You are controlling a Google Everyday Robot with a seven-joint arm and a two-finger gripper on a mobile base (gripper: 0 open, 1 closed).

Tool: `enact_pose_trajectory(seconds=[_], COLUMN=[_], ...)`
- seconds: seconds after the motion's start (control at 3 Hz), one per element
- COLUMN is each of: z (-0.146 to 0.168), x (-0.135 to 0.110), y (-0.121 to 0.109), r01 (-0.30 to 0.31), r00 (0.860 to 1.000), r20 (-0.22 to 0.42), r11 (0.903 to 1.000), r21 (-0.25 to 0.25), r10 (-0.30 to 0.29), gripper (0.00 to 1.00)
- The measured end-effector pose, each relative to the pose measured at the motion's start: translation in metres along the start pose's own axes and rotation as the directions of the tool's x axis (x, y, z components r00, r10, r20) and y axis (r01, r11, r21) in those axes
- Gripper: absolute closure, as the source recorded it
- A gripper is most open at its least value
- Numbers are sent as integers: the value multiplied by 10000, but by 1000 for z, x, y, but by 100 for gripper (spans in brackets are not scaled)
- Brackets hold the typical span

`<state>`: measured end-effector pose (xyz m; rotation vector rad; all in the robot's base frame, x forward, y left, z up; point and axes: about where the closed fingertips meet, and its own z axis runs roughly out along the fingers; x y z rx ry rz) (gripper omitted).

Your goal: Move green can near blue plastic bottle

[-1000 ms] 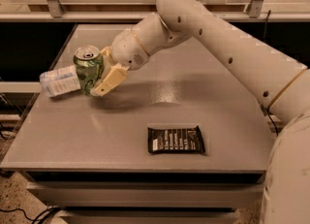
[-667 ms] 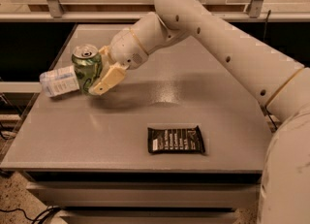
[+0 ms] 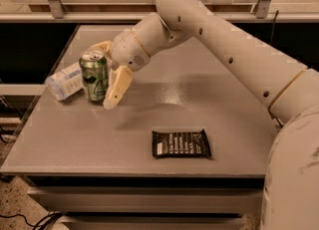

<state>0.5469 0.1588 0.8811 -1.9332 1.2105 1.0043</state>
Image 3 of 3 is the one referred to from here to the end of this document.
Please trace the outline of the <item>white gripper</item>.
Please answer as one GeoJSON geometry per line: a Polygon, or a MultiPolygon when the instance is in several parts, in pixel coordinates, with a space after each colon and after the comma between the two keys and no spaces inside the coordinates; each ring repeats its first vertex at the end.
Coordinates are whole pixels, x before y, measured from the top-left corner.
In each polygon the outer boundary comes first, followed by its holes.
{"type": "Polygon", "coordinates": [[[103,101],[106,110],[115,108],[133,80],[133,72],[150,62],[151,56],[133,30],[125,30],[113,42],[104,41],[89,48],[90,59],[112,58],[119,67],[109,71],[109,86],[103,101]]]}

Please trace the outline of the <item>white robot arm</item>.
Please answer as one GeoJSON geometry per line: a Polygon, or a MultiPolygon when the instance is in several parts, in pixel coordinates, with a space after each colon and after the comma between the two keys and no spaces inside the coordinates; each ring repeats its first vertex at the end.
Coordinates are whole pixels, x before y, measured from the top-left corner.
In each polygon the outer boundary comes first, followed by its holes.
{"type": "Polygon", "coordinates": [[[260,230],[319,230],[319,79],[316,71],[215,16],[200,0],[156,0],[157,9],[113,42],[104,99],[114,108],[134,72],[157,52],[199,40],[284,126],[268,159],[260,230]]]}

